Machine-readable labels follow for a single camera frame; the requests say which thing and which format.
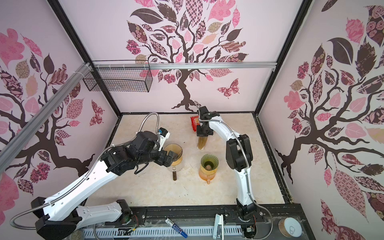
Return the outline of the orange coffee filter pack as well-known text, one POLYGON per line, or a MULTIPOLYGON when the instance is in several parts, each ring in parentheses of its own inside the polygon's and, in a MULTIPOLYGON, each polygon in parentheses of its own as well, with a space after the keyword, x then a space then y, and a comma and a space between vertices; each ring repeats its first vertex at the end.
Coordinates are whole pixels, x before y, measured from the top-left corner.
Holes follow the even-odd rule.
POLYGON ((197 148, 199 150, 203 150, 206 146, 207 140, 208 140, 208 137, 199 137, 197 148))

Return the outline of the green glass dripper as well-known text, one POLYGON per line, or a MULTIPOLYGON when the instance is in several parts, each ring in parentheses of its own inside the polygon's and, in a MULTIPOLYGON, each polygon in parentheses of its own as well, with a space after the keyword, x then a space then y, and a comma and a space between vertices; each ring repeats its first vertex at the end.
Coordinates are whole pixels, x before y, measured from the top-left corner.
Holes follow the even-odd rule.
POLYGON ((212 155, 206 154, 201 158, 201 167, 208 172, 216 171, 219 166, 219 159, 212 155))

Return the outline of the orange glass pitcher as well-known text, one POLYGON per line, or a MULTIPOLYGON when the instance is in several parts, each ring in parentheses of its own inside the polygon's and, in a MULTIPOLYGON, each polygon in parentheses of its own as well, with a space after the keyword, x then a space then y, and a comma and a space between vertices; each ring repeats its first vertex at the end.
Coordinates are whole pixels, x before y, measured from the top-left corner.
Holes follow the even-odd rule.
POLYGON ((211 181, 215 178, 217 173, 217 169, 208 171, 205 168, 200 168, 199 169, 199 176, 202 180, 206 181, 207 184, 209 185, 211 181))

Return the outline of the clear glass carafe brown handle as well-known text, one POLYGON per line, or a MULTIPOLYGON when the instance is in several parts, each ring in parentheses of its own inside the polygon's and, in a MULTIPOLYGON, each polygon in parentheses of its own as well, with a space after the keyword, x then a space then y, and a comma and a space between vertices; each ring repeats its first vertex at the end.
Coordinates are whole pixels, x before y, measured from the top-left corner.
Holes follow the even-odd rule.
POLYGON ((170 166, 168 167, 168 171, 172 173, 172 179, 173 181, 177 181, 178 180, 178 175, 179 175, 179 172, 183 169, 183 165, 182 164, 178 164, 178 165, 175 165, 175 166, 170 166))

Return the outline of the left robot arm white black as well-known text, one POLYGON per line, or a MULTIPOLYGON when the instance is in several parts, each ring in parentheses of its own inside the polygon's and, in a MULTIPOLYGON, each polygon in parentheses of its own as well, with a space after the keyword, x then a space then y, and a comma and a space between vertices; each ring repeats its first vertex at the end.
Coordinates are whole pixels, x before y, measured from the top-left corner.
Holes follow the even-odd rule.
POLYGON ((158 134, 149 131, 138 132, 127 143, 107 149, 87 173, 49 198, 36 198, 32 207, 48 204, 35 210, 37 234, 45 240, 62 240, 74 231, 106 222, 124 222, 130 219, 131 209, 125 200, 111 204, 85 207, 81 203, 102 186, 125 172, 137 175, 149 165, 169 167, 176 154, 163 150, 170 133, 160 128, 158 134))

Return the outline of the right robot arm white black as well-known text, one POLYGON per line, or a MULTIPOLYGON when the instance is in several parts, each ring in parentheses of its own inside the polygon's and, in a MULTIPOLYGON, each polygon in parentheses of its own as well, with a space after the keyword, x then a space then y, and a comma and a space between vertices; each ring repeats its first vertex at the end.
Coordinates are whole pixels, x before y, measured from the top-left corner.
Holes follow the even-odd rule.
POLYGON ((210 112, 205 106, 198 105, 197 113, 200 123, 197 136, 217 134, 226 142, 226 161, 234 171, 237 182, 237 211, 239 218, 247 222, 258 210, 251 186, 253 152, 249 136, 234 131, 218 112, 210 112))

